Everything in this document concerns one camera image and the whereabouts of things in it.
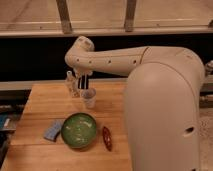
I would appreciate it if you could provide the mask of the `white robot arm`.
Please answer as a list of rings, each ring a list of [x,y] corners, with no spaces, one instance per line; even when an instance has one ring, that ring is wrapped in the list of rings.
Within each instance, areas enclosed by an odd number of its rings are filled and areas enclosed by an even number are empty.
[[[201,171],[199,96],[204,65],[183,47],[95,51],[80,36],[65,55],[77,77],[93,71],[127,78],[124,117],[133,171]]]

